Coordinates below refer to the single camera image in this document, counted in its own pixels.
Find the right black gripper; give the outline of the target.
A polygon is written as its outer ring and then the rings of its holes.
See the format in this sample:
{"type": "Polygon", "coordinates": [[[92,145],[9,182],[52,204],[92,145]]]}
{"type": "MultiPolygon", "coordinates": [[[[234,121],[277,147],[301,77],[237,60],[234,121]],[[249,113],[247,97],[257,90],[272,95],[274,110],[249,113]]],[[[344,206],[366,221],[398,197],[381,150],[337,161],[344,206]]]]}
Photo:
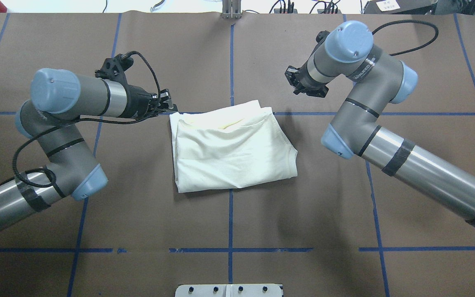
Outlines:
{"type": "Polygon", "coordinates": [[[288,66],[285,77],[289,85],[294,88],[293,93],[296,95],[306,94],[310,97],[325,98],[329,91],[326,83],[318,82],[311,77],[306,65],[300,68],[288,66]]]}

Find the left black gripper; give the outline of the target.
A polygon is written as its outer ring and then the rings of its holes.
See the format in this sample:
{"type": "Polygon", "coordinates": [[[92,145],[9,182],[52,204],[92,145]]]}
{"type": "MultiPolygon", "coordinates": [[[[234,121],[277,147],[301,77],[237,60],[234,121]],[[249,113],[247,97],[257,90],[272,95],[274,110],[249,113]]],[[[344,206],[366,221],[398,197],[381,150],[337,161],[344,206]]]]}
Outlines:
{"type": "Polygon", "coordinates": [[[173,104],[168,89],[160,91],[160,94],[149,93],[138,86],[128,85],[127,104],[124,110],[124,118],[140,120],[144,117],[155,117],[159,113],[177,113],[179,108],[173,104]]]}

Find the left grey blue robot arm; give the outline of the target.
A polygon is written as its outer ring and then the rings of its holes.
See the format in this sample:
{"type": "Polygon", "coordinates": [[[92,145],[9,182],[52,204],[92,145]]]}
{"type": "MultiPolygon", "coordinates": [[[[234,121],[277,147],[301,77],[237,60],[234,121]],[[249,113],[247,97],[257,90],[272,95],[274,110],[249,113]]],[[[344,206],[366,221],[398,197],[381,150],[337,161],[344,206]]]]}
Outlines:
{"type": "Polygon", "coordinates": [[[79,122],[127,125],[176,112],[169,90],[146,92],[132,86],[119,66],[112,63],[96,70],[94,77],[69,70],[43,68],[31,83],[30,99],[15,116],[17,129],[27,144],[37,141],[49,163],[21,171],[12,159],[14,176],[0,185],[0,231],[48,209],[71,196],[83,200],[103,189],[108,178],[77,128],[79,122]]]}

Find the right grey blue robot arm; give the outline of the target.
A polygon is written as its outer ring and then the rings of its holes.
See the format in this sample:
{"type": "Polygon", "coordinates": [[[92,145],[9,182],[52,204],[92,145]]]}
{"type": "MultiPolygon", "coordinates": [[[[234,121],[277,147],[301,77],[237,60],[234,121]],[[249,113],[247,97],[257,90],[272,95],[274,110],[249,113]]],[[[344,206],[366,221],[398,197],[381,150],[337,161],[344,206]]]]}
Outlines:
{"type": "Polygon", "coordinates": [[[383,245],[475,245],[475,75],[454,17],[341,16],[283,62],[292,116],[322,116],[319,148],[361,165],[383,245]]]}

